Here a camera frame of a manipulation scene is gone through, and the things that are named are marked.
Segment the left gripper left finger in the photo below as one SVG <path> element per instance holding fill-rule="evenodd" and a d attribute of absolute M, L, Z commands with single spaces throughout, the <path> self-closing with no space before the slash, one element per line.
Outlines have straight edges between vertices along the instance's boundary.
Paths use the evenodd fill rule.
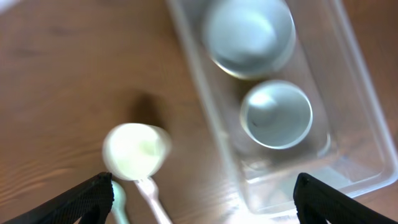
<path fill-rule="evenodd" d="M 8 224 L 104 224 L 114 201 L 112 173 L 101 172 Z"/>

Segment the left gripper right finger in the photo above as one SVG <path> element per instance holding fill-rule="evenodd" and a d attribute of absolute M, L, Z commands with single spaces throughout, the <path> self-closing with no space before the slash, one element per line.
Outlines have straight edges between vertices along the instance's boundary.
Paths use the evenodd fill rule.
<path fill-rule="evenodd" d="M 293 198 L 301 224 L 397 224 L 307 173 L 298 175 Z"/>

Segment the mint green plastic spoon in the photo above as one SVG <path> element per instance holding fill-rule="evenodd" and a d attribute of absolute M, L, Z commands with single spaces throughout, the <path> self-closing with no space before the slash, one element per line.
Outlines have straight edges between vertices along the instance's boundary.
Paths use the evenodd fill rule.
<path fill-rule="evenodd" d="M 114 180 L 111 181 L 113 187 L 114 200 L 111 208 L 115 222 L 117 224 L 130 224 L 126 215 L 126 193 L 124 189 Z"/>

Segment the white plastic fork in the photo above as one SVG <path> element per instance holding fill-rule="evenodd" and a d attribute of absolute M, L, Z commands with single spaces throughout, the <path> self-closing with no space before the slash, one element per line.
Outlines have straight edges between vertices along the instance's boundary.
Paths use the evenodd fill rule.
<path fill-rule="evenodd" d="M 159 189 L 155 181 L 151 178 L 139 179 L 134 181 L 144 200 L 148 203 L 155 219 L 159 224 L 172 224 L 170 217 L 164 210 L 159 200 Z"/>

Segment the white plastic cup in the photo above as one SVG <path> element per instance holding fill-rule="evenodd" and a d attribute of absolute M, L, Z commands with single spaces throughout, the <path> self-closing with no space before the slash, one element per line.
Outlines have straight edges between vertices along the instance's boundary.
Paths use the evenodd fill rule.
<path fill-rule="evenodd" d="M 107 169 L 117 178 L 134 181 L 154 175 L 171 149 L 166 130 L 148 124 L 124 123 L 106 135 L 102 156 Z"/>

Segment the grey plastic cup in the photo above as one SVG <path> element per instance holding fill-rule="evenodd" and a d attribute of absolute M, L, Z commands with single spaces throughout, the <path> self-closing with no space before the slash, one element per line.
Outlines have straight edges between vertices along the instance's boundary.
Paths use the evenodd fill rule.
<path fill-rule="evenodd" d="M 255 85 L 245 94 L 239 119 L 253 141 L 283 150 L 307 137 L 313 124 L 313 109 L 300 87 L 284 80 L 271 80 Z"/>

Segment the grey plastic bowl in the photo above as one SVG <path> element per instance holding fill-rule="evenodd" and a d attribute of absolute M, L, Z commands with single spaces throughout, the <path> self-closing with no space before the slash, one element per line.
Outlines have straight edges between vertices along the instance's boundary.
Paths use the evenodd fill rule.
<path fill-rule="evenodd" d="M 255 80 L 278 72 L 290 60 L 296 30 L 285 1 L 213 1 L 203 17 L 201 39 L 222 70 Z"/>

